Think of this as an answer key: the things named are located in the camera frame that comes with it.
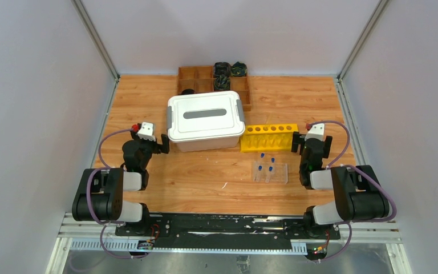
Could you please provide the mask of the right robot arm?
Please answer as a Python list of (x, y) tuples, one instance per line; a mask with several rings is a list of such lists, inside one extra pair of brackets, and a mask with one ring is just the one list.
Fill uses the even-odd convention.
[(363, 166), (324, 167), (332, 136), (314, 137), (293, 133), (291, 150), (300, 154), (299, 181), (308, 190), (332, 190), (334, 201), (307, 208), (303, 215), (306, 236), (318, 238), (326, 226), (361, 221), (393, 219), (397, 208), (380, 186), (373, 168)]

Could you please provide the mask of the white plastic bin lid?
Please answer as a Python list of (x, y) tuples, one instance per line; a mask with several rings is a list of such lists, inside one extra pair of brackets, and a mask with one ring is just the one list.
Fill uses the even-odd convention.
[(244, 134), (245, 114), (235, 91), (176, 95), (168, 100), (173, 109), (172, 141), (224, 138)]

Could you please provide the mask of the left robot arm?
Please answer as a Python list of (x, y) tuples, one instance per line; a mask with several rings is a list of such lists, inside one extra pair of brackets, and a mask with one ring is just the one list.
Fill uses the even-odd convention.
[(124, 163), (118, 168), (85, 169), (72, 203), (72, 217), (76, 221), (95, 221), (98, 224), (130, 223), (139, 236), (152, 228), (149, 209), (144, 203), (127, 202), (123, 195), (129, 191), (143, 191), (148, 185), (147, 165), (154, 154), (168, 154), (169, 138), (155, 140), (133, 137), (122, 146)]

